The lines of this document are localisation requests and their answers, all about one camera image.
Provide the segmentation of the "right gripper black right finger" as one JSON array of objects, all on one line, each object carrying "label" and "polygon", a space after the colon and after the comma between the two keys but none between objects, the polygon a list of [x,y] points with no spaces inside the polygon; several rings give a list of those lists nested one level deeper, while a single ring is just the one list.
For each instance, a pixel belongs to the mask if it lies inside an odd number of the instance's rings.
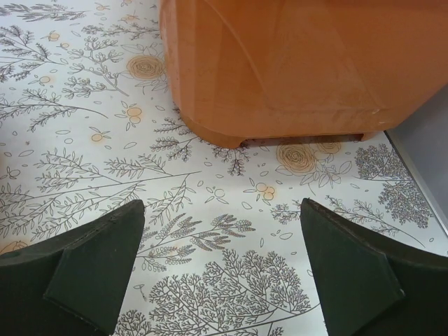
[{"label": "right gripper black right finger", "polygon": [[446,335],[447,258],[301,203],[307,255],[329,335]]}]

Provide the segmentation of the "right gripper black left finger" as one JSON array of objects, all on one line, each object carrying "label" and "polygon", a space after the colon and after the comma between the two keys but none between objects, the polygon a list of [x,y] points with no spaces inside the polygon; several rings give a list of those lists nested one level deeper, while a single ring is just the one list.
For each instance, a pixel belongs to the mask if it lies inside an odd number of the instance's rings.
[{"label": "right gripper black left finger", "polygon": [[112,335],[144,223],[136,199],[1,255],[1,334]]}]

